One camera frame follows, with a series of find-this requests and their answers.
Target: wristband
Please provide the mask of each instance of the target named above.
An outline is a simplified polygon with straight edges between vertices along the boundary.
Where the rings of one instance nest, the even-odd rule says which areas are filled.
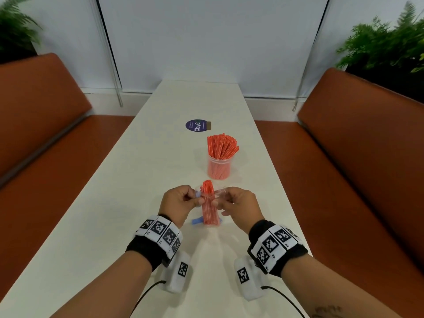
[[[308,253],[303,242],[291,230],[266,220],[252,227],[249,240],[249,256],[263,273],[273,276],[281,276],[283,267],[290,259]]]
[[[165,267],[181,245],[183,235],[166,215],[149,217],[135,232],[126,251],[136,251],[152,265],[153,271],[162,263]]]

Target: table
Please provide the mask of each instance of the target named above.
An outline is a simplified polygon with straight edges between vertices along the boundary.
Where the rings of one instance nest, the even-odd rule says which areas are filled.
[[[185,124],[192,119],[210,121],[212,129],[189,131]],[[0,317],[49,317],[103,272],[144,219],[157,213],[166,190],[208,179],[206,137],[218,133],[240,145],[222,185],[255,192],[267,219],[287,225],[305,241],[239,86],[164,80],[3,299]],[[200,215],[201,208],[194,209],[182,228],[181,250],[192,255],[186,290],[174,295],[155,287],[133,317],[278,317],[282,312],[299,317],[272,290],[261,299],[244,300],[233,262],[246,254],[247,235],[230,217],[219,228],[191,225]],[[154,272],[147,287],[158,279]],[[281,279],[269,279],[299,305]]]

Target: seat cushion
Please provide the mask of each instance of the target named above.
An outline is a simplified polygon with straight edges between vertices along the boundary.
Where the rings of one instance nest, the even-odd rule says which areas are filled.
[[[422,317],[423,274],[309,134],[256,123],[313,256],[402,317]]]
[[[299,118],[424,268],[424,105],[329,69]]]
[[[0,178],[91,109],[53,53],[0,65]]]
[[[132,119],[87,117],[0,189],[0,301]]]

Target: person's right arm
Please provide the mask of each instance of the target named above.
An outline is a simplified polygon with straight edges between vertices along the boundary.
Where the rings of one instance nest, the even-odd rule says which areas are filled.
[[[264,216],[255,194],[238,187],[227,188],[214,200],[222,215],[230,215],[247,234]],[[289,260],[281,278],[312,318],[400,318],[382,302],[306,254]]]

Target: purple round sticker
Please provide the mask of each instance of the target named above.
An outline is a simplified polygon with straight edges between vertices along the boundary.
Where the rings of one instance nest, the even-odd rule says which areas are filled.
[[[206,121],[203,119],[193,119],[186,123],[186,128],[190,131],[205,131]]]

